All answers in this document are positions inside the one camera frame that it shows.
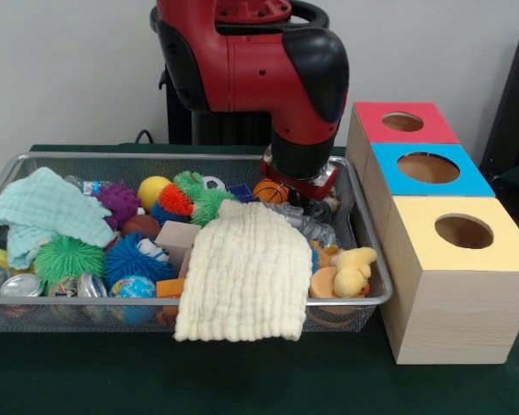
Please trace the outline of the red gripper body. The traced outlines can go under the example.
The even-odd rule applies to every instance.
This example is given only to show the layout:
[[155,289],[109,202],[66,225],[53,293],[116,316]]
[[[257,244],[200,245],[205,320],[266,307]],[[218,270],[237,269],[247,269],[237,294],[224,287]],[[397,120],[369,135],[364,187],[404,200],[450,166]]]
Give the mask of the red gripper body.
[[327,162],[318,176],[309,179],[294,179],[280,173],[274,166],[272,148],[268,146],[261,158],[260,167],[264,177],[298,191],[308,199],[321,201],[331,191],[338,176],[335,164]]

